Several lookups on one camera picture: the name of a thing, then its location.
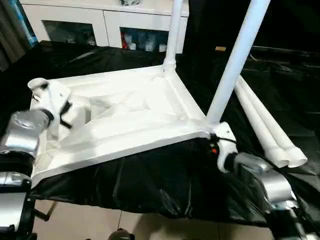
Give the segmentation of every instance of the white plastic frame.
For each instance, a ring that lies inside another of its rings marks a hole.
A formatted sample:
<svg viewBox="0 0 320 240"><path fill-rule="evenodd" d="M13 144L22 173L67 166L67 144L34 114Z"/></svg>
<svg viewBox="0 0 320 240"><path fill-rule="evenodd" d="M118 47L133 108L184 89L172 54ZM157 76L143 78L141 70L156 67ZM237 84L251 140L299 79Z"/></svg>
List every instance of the white plastic frame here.
<svg viewBox="0 0 320 240"><path fill-rule="evenodd" d="M251 0L207 117L177 75L176 48L183 0L174 0L163 65L56 79L75 95L64 138L44 132L32 174L42 179L193 138L209 138L227 105L270 0ZM102 105L94 106L93 100ZM95 118L87 113L98 113Z"/></svg>

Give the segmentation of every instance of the white tube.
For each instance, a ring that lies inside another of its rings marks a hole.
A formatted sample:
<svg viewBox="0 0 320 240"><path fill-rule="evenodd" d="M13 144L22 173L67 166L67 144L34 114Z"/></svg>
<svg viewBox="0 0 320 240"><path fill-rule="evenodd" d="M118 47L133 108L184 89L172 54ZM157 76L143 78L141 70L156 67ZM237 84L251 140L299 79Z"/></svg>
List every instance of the white tube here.
<svg viewBox="0 0 320 240"><path fill-rule="evenodd" d="M238 77L255 41L270 0L251 0L235 41L229 60L225 66L219 86L215 92L206 119L210 124L218 124L228 104Z"/></svg>
<svg viewBox="0 0 320 240"><path fill-rule="evenodd" d="M235 85L234 91L264 150L264 155L279 168L285 167L289 163L289 156L277 145L239 83Z"/></svg>
<svg viewBox="0 0 320 240"><path fill-rule="evenodd" d="M290 157L289 159L289 168L295 168L305 164L308 159L305 154L301 151L300 148L296 147L283 129L279 126L274 117L270 114L264 104L256 96L254 91L246 83L242 76L239 77L240 86L245 91L245 94L249 98L253 107L261 117L265 126L268 128L269 132L273 136L276 143L282 148Z"/></svg>
<svg viewBox="0 0 320 240"><path fill-rule="evenodd" d="M44 92L41 88L44 84L48 84L48 80L41 77L34 78L28 82L28 88L32 91L32 97L37 101L40 101L41 95Z"/></svg>
<svg viewBox="0 0 320 240"><path fill-rule="evenodd" d="M170 20L170 31L166 48L166 55L163 62L164 71L173 71L176 69L176 51L179 35L179 25L181 18L183 0L174 0Z"/></svg>

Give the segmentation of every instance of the tile floor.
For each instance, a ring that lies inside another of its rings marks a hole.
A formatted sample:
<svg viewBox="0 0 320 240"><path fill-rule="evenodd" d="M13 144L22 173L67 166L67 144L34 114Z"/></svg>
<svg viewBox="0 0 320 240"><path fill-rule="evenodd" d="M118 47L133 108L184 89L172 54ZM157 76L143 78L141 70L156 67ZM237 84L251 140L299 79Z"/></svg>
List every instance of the tile floor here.
<svg viewBox="0 0 320 240"><path fill-rule="evenodd" d="M47 212L51 201L37 201ZM137 214L59 202L48 222L36 218L38 240L107 240L118 228L135 234L136 240L271 240L266 228L209 221L168 219L157 214Z"/></svg>

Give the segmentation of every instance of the black tarp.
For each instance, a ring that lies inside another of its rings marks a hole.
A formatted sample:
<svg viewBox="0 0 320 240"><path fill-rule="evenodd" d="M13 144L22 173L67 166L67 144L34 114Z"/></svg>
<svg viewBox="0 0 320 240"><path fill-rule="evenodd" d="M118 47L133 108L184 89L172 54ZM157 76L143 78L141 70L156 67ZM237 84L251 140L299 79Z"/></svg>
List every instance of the black tarp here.
<svg viewBox="0 0 320 240"><path fill-rule="evenodd" d="M306 212L320 229L320 68L318 58L251 52L242 76L254 89L308 163L287 168ZM3 133L11 113L29 107L27 82L159 65L164 54L111 47L42 42L7 71L0 73ZM177 72L206 113L228 54L177 56ZM223 115L245 150L262 153L257 138L232 95ZM43 180L32 194L39 199L160 213L170 218L197 218L261 226L265 220L251 195L232 175L216 168L205 139L193 139Z"/></svg>

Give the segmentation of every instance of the silver robotic arm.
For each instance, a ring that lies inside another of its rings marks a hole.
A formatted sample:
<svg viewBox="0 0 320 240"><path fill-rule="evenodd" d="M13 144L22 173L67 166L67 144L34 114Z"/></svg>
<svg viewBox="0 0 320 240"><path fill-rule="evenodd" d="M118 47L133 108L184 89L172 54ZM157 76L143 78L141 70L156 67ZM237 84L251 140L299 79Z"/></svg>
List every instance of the silver robotic arm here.
<svg viewBox="0 0 320 240"><path fill-rule="evenodd" d="M32 91L37 103L11 116L0 143L0 239L32 237L35 200L29 192L40 135L54 135L71 106L70 90L58 82L34 79Z"/></svg>
<svg viewBox="0 0 320 240"><path fill-rule="evenodd" d="M279 169L266 159L238 153L235 136L226 123L218 125L214 132L210 147L218 159L218 168L222 173L233 174L252 193L252 201L263 213L274 238L320 239L315 233L306 233L307 220L289 181Z"/></svg>

